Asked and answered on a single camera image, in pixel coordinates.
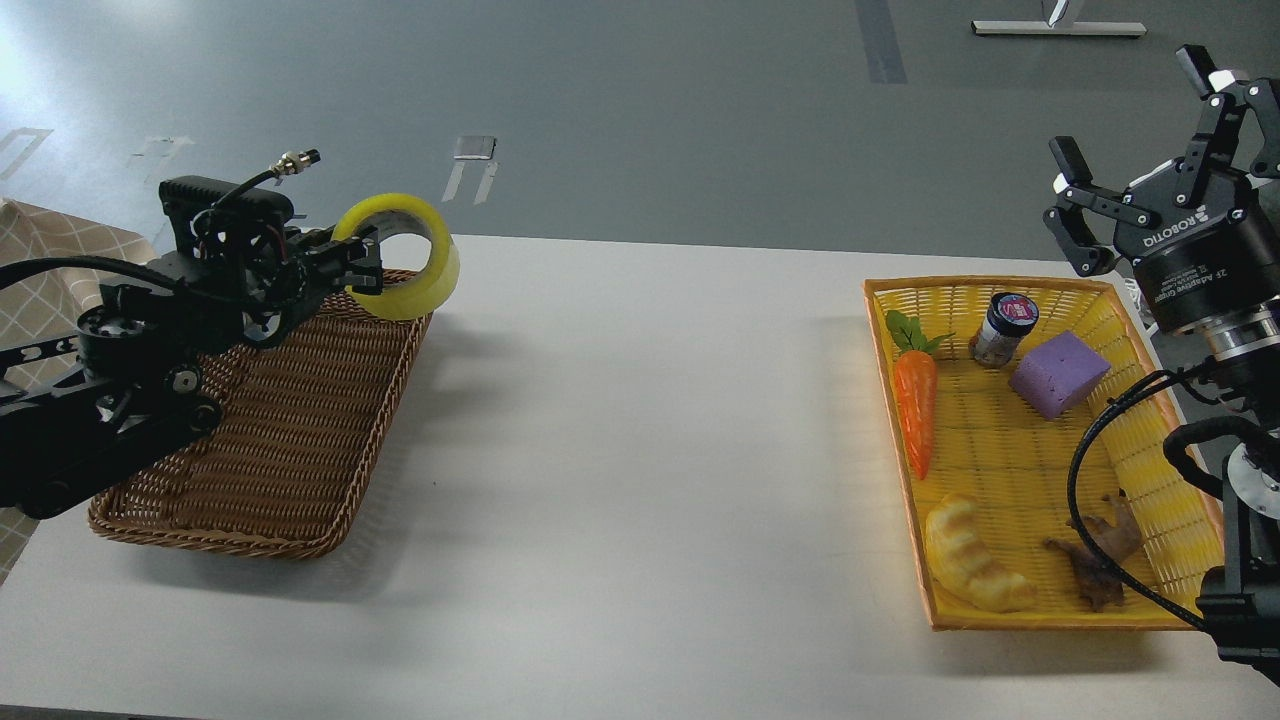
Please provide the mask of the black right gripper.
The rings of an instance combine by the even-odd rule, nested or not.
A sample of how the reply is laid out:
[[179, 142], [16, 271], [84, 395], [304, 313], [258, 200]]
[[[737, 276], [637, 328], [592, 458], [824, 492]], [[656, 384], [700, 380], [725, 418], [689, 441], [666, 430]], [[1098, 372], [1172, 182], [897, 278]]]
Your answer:
[[[1175, 58], [1202, 106], [1181, 160], [1130, 183], [1133, 205], [1094, 182], [1071, 136], [1055, 136], [1050, 151], [1059, 176], [1043, 223], [1080, 277], [1112, 272], [1119, 252], [1132, 260], [1155, 323], [1162, 331], [1188, 332], [1277, 297], [1277, 232], [1248, 179], [1279, 177], [1277, 81], [1221, 69], [1199, 45], [1181, 45]], [[1231, 167], [1248, 115], [1262, 146], [1242, 172]], [[1175, 200], [1197, 202], [1180, 208]], [[1098, 241], [1089, 213], [1120, 224], [1119, 252]]]

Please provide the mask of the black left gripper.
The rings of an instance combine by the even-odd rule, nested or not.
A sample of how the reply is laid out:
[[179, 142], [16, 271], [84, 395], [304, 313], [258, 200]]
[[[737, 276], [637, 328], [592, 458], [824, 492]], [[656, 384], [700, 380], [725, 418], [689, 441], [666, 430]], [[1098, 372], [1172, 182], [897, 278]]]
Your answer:
[[381, 295], [380, 240], [374, 228], [202, 225], [200, 348], [275, 348], [329, 295]]

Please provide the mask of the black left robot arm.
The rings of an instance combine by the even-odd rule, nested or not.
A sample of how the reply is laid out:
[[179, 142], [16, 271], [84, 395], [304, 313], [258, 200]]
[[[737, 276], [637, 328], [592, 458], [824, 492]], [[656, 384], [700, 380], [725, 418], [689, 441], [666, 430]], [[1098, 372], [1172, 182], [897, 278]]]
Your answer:
[[291, 200], [264, 188], [319, 159], [288, 152], [238, 184], [164, 181], [175, 249], [152, 261], [73, 255], [3, 268], [4, 288], [58, 269], [105, 274], [72, 333], [3, 348], [4, 370], [74, 357], [38, 387], [3, 387], [4, 507], [55, 518], [210, 436], [223, 410], [202, 391], [201, 357], [274, 348], [330, 296], [383, 291], [370, 232], [302, 231]]

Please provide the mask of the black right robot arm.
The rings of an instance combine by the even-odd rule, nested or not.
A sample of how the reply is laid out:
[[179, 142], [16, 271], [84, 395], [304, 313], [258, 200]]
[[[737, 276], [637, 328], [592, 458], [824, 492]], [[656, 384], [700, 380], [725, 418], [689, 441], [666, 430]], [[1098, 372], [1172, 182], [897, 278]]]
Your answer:
[[1073, 137], [1055, 137], [1056, 199], [1043, 222], [1078, 275], [1129, 263], [1157, 329], [1197, 334], [1210, 354], [1107, 401], [1071, 457], [1068, 509], [1082, 520], [1076, 475], [1103, 429], [1172, 387], [1198, 396], [1215, 386], [1225, 414], [1175, 428], [1162, 446], [1178, 475], [1224, 512], [1224, 561], [1203, 575], [1194, 609], [1143, 585], [1087, 530], [1080, 538], [1106, 573], [1210, 635], [1222, 661], [1276, 682], [1279, 245], [1260, 191], [1277, 182], [1277, 81], [1222, 69], [1199, 45], [1175, 56], [1201, 104], [1184, 154], [1114, 191], [1094, 182]]

